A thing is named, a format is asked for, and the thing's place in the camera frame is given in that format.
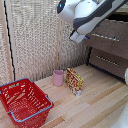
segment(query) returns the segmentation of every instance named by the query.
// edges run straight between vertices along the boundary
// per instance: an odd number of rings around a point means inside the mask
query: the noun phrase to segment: small pink object
[[[61,86],[64,82],[64,71],[63,70],[54,70],[53,71],[53,84],[55,86]]]

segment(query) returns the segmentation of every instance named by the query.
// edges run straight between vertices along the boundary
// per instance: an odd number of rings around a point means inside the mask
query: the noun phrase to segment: drawer handle
[[[98,34],[91,34],[92,36],[97,36],[97,37],[101,37],[101,38],[105,38],[105,39],[109,39],[109,40],[112,40],[112,41],[117,41],[119,42],[120,40],[116,39],[116,38],[109,38],[109,37],[106,37],[106,36],[101,36],[101,35],[98,35]]]
[[[107,59],[105,59],[105,58],[103,58],[103,57],[100,57],[100,56],[96,56],[96,57],[99,58],[99,59],[102,59],[102,60],[104,60],[104,61],[106,61],[106,62],[109,62],[109,63],[111,63],[111,64],[114,64],[114,65],[116,65],[116,66],[120,66],[118,63],[112,62],[112,61],[107,60]]]

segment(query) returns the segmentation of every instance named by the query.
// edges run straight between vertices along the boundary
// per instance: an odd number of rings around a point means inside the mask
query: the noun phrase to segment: textured wall panel
[[[66,70],[67,67],[76,67],[86,62],[86,45],[84,42],[76,43],[69,39],[73,28],[64,23],[62,44],[60,52],[60,69]]]
[[[55,0],[8,0],[14,33],[15,67],[19,78],[39,80],[52,74],[58,32]]]
[[[13,81],[10,49],[5,26],[3,2],[0,1],[0,85]]]

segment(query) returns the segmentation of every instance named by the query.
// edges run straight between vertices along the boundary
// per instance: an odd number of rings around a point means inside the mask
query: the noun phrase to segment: basket handle
[[[45,97],[49,100],[49,102],[51,103],[51,105],[50,105],[49,107],[47,107],[47,108],[44,108],[44,109],[40,110],[39,112],[37,112],[37,113],[35,113],[35,114],[33,114],[33,115],[31,115],[31,116],[29,116],[29,117],[23,119],[23,120],[17,120],[12,111],[10,111],[10,112],[8,112],[8,113],[11,113],[11,114],[12,114],[12,117],[13,117],[13,119],[14,119],[16,122],[22,123],[22,122],[24,122],[24,121],[26,121],[26,120],[28,120],[28,119],[30,119],[30,118],[32,118],[32,117],[34,117],[34,116],[40,114],[40,113],[43,112],[43,111],[46,111],[47,109],[49,109],[49,108],[52,107],[52,104],[53,104],[52,101],[47,97],[47,95],[45,95]]]

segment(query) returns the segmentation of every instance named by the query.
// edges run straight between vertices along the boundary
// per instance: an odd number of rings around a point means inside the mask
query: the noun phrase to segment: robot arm
[[[127,1],[103,0],[98,4],[97,0],[61,0],[57,7],[57,13],[60,18],[73,26],[76,32],[72,37],[76,41],[81,36],[84,38]]]

